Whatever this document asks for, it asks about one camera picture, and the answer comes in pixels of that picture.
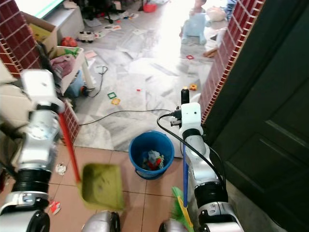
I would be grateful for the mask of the dark green door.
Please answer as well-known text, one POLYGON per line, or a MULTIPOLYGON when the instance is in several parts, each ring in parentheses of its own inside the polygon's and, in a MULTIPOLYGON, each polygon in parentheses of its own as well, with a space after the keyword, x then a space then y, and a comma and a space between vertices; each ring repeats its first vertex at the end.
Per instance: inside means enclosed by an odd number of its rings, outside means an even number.
POLYGON ((238 0, 199 100, 247 232, 309 232, 309 0, 238 0))

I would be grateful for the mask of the white toy car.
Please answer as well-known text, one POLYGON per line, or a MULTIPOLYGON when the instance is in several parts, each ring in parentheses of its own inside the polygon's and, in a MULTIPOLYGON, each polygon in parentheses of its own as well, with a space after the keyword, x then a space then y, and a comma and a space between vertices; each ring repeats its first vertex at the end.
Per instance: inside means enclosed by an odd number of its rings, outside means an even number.
POLYGON ((80 31, 77 33, 75 40, 86 44, 92 44, 96 39, 99 38, 101 38, 100 32, 80 31))

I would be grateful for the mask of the silver left robot leg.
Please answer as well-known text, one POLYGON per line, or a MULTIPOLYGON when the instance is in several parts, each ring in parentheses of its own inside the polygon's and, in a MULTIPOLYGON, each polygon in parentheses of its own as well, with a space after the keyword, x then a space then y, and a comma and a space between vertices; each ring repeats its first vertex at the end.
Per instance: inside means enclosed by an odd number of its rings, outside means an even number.
POLYGON ((81 232, 121 232, 119 214, 113 211, 97 212, 87 220, 81 232))

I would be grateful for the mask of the light blue child stool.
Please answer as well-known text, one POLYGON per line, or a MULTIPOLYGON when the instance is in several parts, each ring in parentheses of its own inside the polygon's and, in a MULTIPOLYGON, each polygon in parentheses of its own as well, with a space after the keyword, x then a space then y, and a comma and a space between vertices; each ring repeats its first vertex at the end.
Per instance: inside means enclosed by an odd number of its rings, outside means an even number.
POLYGON ((206 13, 195 13, 188 17, 183 24, 181 32, 181 43, 187 44, 188 37, 198 37, 199 44, 206 44, 207 37, 205 37, 205 27, 209 27, 210 22, 206 13))

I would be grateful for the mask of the white crumpled paper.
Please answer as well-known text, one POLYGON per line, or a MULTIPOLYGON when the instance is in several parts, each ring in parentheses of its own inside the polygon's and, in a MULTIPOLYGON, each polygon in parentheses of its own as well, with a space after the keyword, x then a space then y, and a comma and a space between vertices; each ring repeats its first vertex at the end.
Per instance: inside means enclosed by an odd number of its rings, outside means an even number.
POLYGON ((68 169, 67 166, 61 162, 61 163, 56 164, 54 171, 56 174, 60 176, 64 176, 66 174, 67 169, 68 169))

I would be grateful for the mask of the white plastic tube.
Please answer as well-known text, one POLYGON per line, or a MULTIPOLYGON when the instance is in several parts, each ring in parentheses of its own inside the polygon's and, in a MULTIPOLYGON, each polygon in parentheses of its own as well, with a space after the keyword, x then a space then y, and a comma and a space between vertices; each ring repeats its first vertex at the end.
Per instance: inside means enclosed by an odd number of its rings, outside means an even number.
POLYGON ((83 73, 84 83, 86 84, 86 89, 95 90, 96 87, 94 86, 94 80, 90 74, 90 66, 88 65, 88 61, 86 59, 84 59, 82 63, 82 73, 83 73))

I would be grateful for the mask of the green dustpan with red handle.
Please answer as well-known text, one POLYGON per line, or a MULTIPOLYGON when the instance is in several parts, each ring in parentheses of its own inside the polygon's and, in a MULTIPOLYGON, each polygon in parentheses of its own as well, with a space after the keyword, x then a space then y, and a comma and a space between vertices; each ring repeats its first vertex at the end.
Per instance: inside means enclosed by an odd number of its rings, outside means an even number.
POLYGON ((117 164, 87 163, 80 169, 66 117, 60 113, 58 118, 70 167, 84 205, 92 209, 122 211, 125 202, 120 167, 117 164))

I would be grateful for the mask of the brown cardboard box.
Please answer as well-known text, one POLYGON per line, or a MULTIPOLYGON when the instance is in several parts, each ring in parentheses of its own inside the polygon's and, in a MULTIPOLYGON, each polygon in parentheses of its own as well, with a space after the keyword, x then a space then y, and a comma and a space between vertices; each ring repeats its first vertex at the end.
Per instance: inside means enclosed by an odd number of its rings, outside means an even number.
POLYGON ((21 14, 24 16, 35 40, 44 45, 47 55, 51 54, 58 45, 59 34, 56 26, 28 13, 21 12, 21 14))

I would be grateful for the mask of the brown toy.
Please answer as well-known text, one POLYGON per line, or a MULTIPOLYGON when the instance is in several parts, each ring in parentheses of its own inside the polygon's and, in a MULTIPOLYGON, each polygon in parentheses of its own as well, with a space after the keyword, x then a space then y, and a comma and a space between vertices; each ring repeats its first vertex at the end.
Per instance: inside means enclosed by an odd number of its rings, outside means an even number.
POLYGON ((203 53, 204 58, 213 58, 218 53, 218 48, 213 48, 203 53))

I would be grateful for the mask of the silver robot leg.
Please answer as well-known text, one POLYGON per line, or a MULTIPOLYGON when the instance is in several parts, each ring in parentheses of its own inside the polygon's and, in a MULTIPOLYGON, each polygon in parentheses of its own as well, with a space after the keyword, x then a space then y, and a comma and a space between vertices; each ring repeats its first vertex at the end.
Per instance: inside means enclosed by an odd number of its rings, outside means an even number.
POLYGON ((160 224, 157 232, 184 232, 184 227, 174 219, 166 219, 160 224))
POLYGON ((87 220, 81 232, 121 232, 119 214, 113 211, 97 212, 87 220))

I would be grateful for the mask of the green broom with blue handle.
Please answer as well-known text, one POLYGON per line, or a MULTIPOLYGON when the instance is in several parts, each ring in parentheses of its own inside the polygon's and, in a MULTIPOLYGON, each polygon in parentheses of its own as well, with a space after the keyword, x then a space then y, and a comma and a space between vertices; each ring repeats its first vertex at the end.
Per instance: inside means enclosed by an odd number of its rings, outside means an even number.
POLYGON ((170 208, 170 219, 174 219, 181 223, 184 227, 184 232, 194 232, 194 226, 188 214, 188 164, 186 161, 185 144, 177 132, 172 133, 179 141, 181 146, 181 155, 183 156, 183 188, 172 188, 172 193, 176 197, 176 201, 170 208))

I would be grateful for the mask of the crumpled rubbish in bucket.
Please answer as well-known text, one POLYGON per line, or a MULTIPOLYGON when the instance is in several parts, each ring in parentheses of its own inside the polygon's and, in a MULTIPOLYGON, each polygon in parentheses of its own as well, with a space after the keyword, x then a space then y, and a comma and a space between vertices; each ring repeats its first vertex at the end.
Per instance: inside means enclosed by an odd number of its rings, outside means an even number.
POLYGON ((142 153, 141 167, 148 171, 157 171, 163 169, 165 166, 164 156, 159 152, 150 150, 142 153))

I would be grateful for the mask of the red plastic basket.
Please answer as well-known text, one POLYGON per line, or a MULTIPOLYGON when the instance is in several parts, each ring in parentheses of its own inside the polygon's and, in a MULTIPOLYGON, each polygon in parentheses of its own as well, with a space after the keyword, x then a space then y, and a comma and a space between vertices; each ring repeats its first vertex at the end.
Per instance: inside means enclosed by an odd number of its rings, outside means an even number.
POLYGON ((157 4, 144 2, 142 4, 141 10, 144 13, 154 13, 157 10, 157 4))

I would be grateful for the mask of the red and white wrapper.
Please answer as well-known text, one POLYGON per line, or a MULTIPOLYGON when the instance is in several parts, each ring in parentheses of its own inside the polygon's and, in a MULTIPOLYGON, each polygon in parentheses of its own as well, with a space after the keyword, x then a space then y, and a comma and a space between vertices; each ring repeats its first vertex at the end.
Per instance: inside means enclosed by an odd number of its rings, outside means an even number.
POLYGON ((61 210, 61 205, 59 201, 51 201, 48 206, 48 214, 56 215, 61 210))

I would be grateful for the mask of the person in blue clothes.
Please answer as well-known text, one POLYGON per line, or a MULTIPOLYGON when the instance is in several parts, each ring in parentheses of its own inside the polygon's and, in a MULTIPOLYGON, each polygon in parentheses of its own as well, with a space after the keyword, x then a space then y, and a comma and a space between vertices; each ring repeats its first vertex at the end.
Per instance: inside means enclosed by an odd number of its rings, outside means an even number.
POLYGON ((229 21, 238 0, 194 0, 191 14, 204 13, 212 22, 229 21))

